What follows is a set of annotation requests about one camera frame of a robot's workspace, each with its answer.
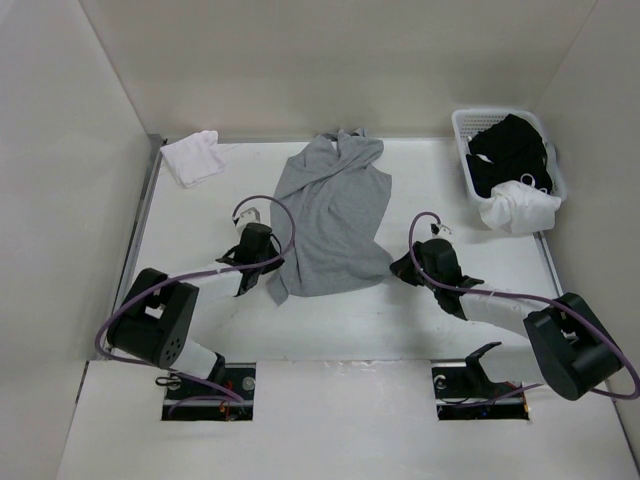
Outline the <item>grey tank top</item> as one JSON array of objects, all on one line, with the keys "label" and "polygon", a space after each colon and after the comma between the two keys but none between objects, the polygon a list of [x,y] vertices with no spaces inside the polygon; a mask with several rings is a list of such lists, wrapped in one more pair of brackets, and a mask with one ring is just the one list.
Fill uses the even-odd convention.
[{"label": "grey tank top", "polygon": [[392,262],[376,234],[392,193],[378,170],[384,151],[365,130],[317,135],[284,166],[270,212],[271,228],[294,248],[267,282],[278,305],[374,287]]}]

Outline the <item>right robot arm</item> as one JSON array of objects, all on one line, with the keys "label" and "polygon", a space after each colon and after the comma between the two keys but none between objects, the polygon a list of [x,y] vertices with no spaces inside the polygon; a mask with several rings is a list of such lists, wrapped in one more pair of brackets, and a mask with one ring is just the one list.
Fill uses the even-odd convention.
[{"label": "right robot arm", "polygon": [[489,394],[505,367],[521,367],[515,379],[544,383],[566,400],[575,401],[622,369],[611,350],[615,342],[582,297],[567,293],[558,306],[544,302],[482,295],[482,280],[462,273],[452,244],[442,238],[416,242],[390,265],[401,281],[428,288],[439,307],[463,321],[509,330],[529,341],[499,360],[478,361],[464,370],[473,394]]}]

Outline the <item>white plastic basket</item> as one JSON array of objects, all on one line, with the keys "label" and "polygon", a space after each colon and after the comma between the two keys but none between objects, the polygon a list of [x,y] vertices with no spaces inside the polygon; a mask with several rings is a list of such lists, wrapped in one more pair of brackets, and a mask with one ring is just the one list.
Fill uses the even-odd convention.
[{"label": "white plastic basket", "polygon": [[479,132],[484,131],[504,120],[509,114],[515,115],[529,122],[541,136],[547,153],[547,172],[553,182],[551,194],[559,197],[561,201],[564,202],[568,196],[566,182],[558,166],[555,146],[551,142],[547,129],[539,118],[532,112],[522,109],[476,106],[473,108],[456,110],[451,115],[469,203],[477,208],[485,201],[485,198],[479,196],[475,191],[468,162],[466,160],[466,155],[470,153],[468,148],[469,141]]}]

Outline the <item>black tank top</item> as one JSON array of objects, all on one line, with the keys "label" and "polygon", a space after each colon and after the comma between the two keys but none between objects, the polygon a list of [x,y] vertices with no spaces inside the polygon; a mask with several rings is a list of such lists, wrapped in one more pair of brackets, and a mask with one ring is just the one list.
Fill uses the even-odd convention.
[{"label": "black tank top", "polygon": [[552,192],[543,139],[527,120],[509,114],[473,136],[468,148],[466,162],[475,193],[481,198],[489,198],[494,187],[508,181]]}]

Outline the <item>folded white tank top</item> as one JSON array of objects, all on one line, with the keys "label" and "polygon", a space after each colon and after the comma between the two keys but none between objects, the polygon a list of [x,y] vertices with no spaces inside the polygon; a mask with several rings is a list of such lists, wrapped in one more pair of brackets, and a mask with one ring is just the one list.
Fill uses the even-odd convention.
[{"label": "folded white tank top", "polygon": [[160,148],[169,172],[181,187],[191,188],[225,169],[218,139],[217,131],[204,130]]}]

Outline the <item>white tank top in basket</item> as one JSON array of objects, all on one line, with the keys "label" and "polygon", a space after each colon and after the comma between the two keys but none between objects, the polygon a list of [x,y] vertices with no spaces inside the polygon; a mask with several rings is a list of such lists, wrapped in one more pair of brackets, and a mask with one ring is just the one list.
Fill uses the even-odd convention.
[{"label": "white tank top in basket", "polygon": [[479,213],[490,229],[523,235],[552,229],[560,206],[560,197],[551,195],[546,187],[538,188],[534,177],[525,173],[519,180],[493,187]]}]

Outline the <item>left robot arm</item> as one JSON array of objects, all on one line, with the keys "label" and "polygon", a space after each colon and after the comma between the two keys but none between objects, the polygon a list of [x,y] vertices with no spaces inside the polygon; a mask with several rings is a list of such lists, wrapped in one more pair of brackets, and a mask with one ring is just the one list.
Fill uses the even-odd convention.
[{"label": "left robot arm", "polygon": [[229,272],[183,279],[155,290],[107,328],[108,344],[147,364],[189,376],[190,386],[202,398],[216,397],[224,387],[225,359],[190,338],[196,307],[246,294],[260,276],[284,263],[279,247],[269,226],[246,224],[239,244],[208,267],[229,267]]}]

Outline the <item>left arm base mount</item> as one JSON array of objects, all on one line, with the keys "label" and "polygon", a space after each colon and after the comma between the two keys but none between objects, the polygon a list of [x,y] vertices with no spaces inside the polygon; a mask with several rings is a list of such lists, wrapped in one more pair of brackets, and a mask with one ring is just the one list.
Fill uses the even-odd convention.
[{"label": "left arm base mount", "polygon": [[255,363],[227,364],[218,384],[223,390],[174,373],[155,379],[164,389],[161,419],[179,422],[252,421],[256,391]]}]

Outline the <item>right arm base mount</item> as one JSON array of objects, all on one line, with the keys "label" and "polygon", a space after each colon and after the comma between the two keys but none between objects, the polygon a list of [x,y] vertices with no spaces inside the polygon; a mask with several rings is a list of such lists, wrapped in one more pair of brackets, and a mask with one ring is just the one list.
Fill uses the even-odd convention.
[{"label": "right arm base mount", "polygon": [[521,387],[492,382],[480,359],[500,345],[491,342],[462,360],[436,360],[431,364],[436,414],[440,421],[529,420],[525,395],[496,400]]}]

